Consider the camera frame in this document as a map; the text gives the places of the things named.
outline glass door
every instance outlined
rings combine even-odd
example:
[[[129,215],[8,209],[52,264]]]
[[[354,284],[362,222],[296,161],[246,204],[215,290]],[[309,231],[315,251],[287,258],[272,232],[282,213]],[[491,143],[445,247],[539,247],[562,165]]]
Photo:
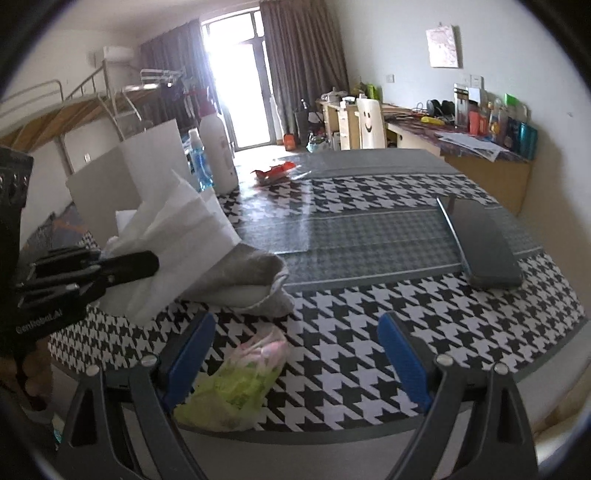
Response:
[[[214,20],[203,37],[235,150],[275,144],[261,13]]]

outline red object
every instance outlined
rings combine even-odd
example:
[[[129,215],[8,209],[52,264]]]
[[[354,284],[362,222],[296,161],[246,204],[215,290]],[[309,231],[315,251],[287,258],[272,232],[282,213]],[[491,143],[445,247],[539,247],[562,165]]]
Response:
[[[286,161],[281,165],[271,167],[270,170],[255,170],[252,173],[256,175],[256,179],[261,185],[266,185],[285,177],[287,175],[287,172],[294,169],[295,167],[295,163],[293,163],[292,161]]]
[[[296,136],[293,134],[283,135],[283,145],[285,145],[285,151],[293,152],[296,148]]]
[[[197,91],[197,105],[199,107],[199,117],[213,115],[217,113],[216,106],[209,99],[209,87],[201,88]]]
[[[468,118],[470,120],[470,135],[477,136],[480,129],[480,112],[470,112]]]

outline chair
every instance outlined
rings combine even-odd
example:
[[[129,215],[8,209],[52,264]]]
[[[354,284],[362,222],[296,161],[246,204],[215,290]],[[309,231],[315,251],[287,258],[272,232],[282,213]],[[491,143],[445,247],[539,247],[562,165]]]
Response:
[[[377,100],[358,98],[359,130],[361,132],[361,148],[386,148],[386,129],[382,105]]]

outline smartphone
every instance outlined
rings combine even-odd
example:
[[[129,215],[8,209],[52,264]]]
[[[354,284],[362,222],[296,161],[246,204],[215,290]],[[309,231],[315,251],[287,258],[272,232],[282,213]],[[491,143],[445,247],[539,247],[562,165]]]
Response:
[[[462,268],[474,288],[518,287],[521,271],[503,233],[476,200],[438,197],[437,204],[456,241]]]

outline blue bottle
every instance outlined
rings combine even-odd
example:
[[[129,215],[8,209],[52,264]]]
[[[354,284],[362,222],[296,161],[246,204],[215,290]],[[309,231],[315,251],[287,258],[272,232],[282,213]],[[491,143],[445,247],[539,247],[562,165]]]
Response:
[[[205,149],[199,137],[199,132],[196,128],[189,130],[189,138],[191,140],[191,162],[193,163],[194,175],[197,177],[197,184],[199,191],[213,187],[213,176],[207,164],[207,157],[205,156]]]

